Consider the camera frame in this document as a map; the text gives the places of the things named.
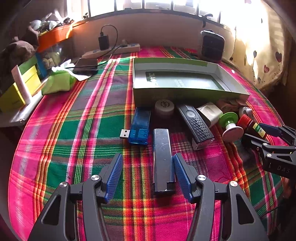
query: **floral curtain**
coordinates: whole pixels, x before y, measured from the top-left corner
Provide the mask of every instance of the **floral curtain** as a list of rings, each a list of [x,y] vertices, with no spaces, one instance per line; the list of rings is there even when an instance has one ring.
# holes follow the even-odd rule
[[[280,81],[285,84],[292,37],[282,19],[262,0],[244,0],[234,11],[235,44],[224,61],[263,91]]]

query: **silver screw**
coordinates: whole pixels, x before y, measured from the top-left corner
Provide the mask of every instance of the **silver screw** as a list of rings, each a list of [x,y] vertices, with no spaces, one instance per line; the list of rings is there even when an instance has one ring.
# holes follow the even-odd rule
[[[237,187],[237,182],[236,181],[231,181],[230,185],[233,186],[233,187]]]
[[[93,176],[91,176],[91,179],[93,180],[93,181],[97,181],[97,180],[99,180],[101,177],[99,176],[99,175],[93,175]]]
[[[197,177],[197,179],[200,180],[200,181],[204,181],[204,180],[206,180],[207,178],[206,178],[205,175],[199,175],[199,176]]]
[[[60,184],[59,184],[59,186],[61,187],[61,188],[64,188],[64,187],[66,187],[68,184],[66,183],[66,182],[61,182]]]

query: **blue usb device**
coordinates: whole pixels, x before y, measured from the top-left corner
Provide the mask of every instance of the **blue usb device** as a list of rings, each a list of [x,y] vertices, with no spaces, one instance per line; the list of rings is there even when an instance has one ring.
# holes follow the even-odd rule
[[[137,107],[130,130],[121,130],[120,138],[128,138],[131,144],[147,145],[151,110]]]

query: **green disc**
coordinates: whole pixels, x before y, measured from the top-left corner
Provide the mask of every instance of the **green disc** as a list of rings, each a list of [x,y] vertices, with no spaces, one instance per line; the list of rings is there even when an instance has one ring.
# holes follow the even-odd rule
[[[230,123],[234,123],[236,124],[237,121],[238,121],[239,117],[237,116],[236,113],[234,112],[228,112],[228,113],[225,113],[224,115],[222,115],[219,119],[219,125],[221,127],[226,127],[228,124]]]

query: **striped tablecloth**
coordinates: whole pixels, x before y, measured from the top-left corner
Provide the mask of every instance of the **striped tablecloth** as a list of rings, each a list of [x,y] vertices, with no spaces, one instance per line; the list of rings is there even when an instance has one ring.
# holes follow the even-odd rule
[[[9,215],[12,226],[27,240],[40,211],[58,184],[87,180],[122,153],[124,164],[114,199],[103,207],[111,240],[185,240],[194,205],[184,199],[179,184],[170,198],[152,193],[152,135],[147,147],[130,146],[119,138],[129,129],[133,102],[133,58],[191,58],[189,49],[142,48],[139,53],[114,56],[104,69],[87,81],[77,82],[69,92],[45,96],[31,116],[15,152],[9,180]],[[250,83],[221,64],[249,93],[247,104],[258,122],[280,125],[282,121],[269,101]],[[181,152],[190,165],[212,181],[236,180],[258,214],[278,205],[282,181],[262,170],[256,153],[241,143],[224,143],[222,129],[211,128],[215,141],[193,151],[178,118],[166,123],[152,119],[151,129],[168,128],[172,153]],[[273,145],[284,145],[269,137]],[[215,205],[212,240],[217,240],[219,203]],[[262,220],[268,233],[275,228],[276,213]],[[85,240],[81,205],[78,209],[80,240]]]

